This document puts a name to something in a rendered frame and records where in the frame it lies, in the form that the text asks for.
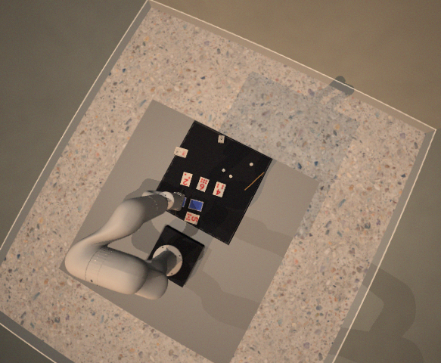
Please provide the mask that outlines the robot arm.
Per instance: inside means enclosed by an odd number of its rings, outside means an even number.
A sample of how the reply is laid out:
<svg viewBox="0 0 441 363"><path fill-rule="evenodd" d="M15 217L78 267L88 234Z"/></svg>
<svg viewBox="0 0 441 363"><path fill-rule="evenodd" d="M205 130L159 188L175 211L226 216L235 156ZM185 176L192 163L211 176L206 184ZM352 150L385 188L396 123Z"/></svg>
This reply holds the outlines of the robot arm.
<svg viewBox="0 0 441 363"><path fill-rule="evenodd" d="M124 200L101 228L69 249L66 269L77 278L119 293L159 299L168 287L167 276L182 267L180 251L163 245L155 251L153 259L143 260L107 245L135 233L143 223L167 209L178 209L181 205L182 197L168 191L145 191L141 197Z"/></svg>

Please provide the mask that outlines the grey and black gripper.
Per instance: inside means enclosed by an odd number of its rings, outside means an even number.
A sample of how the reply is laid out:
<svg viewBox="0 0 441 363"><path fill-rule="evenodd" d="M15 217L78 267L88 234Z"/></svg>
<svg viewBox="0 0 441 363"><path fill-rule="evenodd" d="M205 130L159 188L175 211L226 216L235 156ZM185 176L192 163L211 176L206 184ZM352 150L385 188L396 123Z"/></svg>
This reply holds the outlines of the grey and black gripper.
<svg viewBox="0 0 441 363"><path fill-rule="evenodd" d="M182 197L182 204L183 204L183 201L184 201L184 199L185 199L185 189L183 188L182 190L181 190L181 192L179 193L179 192L176 192L177 194L179 194L179 196L181 196ZM177 215L178 214L178 212L179 212L179 210L181 210L181 209L183 209L183 207L182 207L182 205L178 208L178 209L174 209L175 210L175 215ZM177 211L178 210L178 211Z"/></svg>

